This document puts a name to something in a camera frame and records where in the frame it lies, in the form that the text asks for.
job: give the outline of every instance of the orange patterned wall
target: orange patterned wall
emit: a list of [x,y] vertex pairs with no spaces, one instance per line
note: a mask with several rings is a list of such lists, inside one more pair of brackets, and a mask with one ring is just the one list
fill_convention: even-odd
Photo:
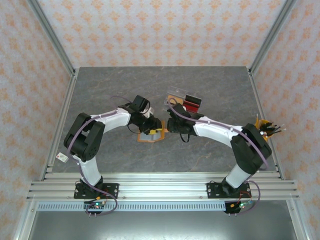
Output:
[[320,1],[297,0],[254,76],[266,117],[287,131],[274,137],[288,179],[320,239]]
[[285,0],[39,0],[75,68],[250,66]]
[[69,81],[26,0],[0,1],[0,239],[13,239]]

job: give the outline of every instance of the black mount plate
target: black mount plate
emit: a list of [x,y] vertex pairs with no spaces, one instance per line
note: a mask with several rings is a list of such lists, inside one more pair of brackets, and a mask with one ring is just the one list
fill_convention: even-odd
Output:
[[[103,183],[102,190],[111,194],[117,199],[118,193],[119,193],[119,183]],[[95,199],[99,195],[100,195],[99,192],[92,191],[92,189],[88,189],[88,185],[84,185],[81,182],[79,182],[75,185],[73,198],[74,199]]]
[[243,192],[241,193],[242,199],[250,198],[251,190],[249,183],[241,184],[236,191],[229,196],[223,191],[222,184],[220,182],[212,181],[206,184],[206,194],[208,199],[238,199],[240,198],[240,192]]

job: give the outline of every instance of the wall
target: wall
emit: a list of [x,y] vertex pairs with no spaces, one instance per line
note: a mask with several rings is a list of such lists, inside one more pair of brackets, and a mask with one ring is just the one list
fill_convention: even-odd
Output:
[[297,0],[254,76],[288,179],[298,180],[307,221],[320,239],[320,2]]
[[26,0],[0,2],[0,239],[39,179],[69,74]]
[[285,0],[39,0],[74,67],[250,66]]

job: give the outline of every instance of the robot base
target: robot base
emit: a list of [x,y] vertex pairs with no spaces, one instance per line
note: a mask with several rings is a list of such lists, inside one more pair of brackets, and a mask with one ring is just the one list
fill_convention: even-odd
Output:
[[228,195],[223,191],[222,183],[211,181],[206,184],[206,193],[208,199],[239,199],[240,193],[242,194],[242,199],[251,198],[249,183],[241,184],[237,189],[234,190],[234,192]]
[[[103,180],[101,180],[95,185],[97,189],[101,189],[108,194],[111,194],[116,199],[118,198],[119,193],[119,184],[118,183],[103,183]],[[103,194],[93,190],[91,187],[89,187],[85,182],[80,180],[79,183],[75,185],[74,190],[74,199],[95,199],[98,196],[102,196]]]

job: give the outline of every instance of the red object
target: red object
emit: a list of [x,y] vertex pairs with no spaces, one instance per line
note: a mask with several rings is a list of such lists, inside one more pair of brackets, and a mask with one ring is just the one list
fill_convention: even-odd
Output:
[[186,108],[186,110],[188,112],[191,112],[191,113],[197,113],[198,112],[198,109],[200,108],[200,105],[199,104],[195,104],[193,102],[190,102],[190,101],[184,101],[183,102],[183,106]]

